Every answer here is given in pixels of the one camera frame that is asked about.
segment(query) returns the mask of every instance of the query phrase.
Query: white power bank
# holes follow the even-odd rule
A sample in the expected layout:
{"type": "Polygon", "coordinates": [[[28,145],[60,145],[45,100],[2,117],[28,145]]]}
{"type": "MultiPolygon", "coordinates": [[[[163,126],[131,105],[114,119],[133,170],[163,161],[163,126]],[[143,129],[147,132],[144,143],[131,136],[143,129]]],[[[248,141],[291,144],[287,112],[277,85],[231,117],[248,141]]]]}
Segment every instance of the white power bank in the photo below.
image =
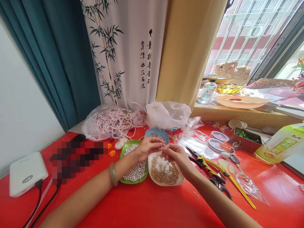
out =
{"type": "Polygon", "coordinates": [[[48,177],[40,152],[32,153],[9,166],[9,196],[19,197],[48,177]]]}

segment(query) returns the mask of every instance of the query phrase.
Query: paper cup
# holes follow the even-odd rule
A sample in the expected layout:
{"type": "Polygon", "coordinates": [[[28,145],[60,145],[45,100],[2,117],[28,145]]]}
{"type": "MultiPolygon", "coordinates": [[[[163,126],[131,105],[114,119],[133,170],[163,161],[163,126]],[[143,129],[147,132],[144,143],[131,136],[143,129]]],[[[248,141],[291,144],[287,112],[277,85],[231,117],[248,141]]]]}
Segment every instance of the paper cup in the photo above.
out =
{"type": "Polygon", "coordinates": [[[231,129],[234,129],[234,128],[242,128],[242,129],[244,129],[244,128],[246,128],[246,127],[248,127],[248,125],[245,123],[245,122],[243,122],[243,121],[240,121],[240,120],[230,120],[229,122],[228,122],[228,126],[231,128],[231,129]]]}

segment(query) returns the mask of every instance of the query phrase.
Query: yellow ruler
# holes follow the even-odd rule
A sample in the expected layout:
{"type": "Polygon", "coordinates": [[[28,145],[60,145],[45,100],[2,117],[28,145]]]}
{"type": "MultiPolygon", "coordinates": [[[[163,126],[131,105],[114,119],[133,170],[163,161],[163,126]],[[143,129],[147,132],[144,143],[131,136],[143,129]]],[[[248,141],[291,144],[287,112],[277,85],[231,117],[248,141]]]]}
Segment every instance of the yellow ruler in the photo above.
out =
{"type": "Polygon", "coordinates": [[[249,199],[249,197],[246,195],[246,193],[243,191],[242,187],[235,181],[235,179],[231,176],[229,171],[225,169],[224,166],[220,164],[220,166],[230,175],[228,178],[232,181],[232,183],[237,187],[237,189],[240,191],[240,193],[243,195],[243,197],[247,200],[247,202],[252,206],[253,209],[257,209],[256,206],[253,204],[253,202],[249,199]]]}

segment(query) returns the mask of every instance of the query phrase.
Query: pixelated area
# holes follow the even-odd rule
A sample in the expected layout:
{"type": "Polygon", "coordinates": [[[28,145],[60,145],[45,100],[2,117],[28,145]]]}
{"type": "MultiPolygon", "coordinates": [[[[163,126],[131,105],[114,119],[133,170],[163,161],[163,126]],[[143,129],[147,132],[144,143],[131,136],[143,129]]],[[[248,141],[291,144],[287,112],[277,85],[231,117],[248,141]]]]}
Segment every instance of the pixelated area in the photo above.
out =
{"type": "Polygon", "coordinates": [[[54,142],[53,184],[64,185],[108,153],[107,142],[54,142]]]}

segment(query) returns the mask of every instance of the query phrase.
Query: green tea bottle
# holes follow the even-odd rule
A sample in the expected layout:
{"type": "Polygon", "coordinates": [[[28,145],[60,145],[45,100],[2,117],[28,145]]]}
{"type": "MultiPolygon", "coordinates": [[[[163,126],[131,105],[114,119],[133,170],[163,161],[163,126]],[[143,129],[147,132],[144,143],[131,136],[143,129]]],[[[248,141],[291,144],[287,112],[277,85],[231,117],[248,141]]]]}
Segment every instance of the green tea bottle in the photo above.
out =
{"type": "Polygon", "coordinates": [[[276,164],[304,148],[304,122],[281,128],[255,154],[261,160],[276,164]]]}

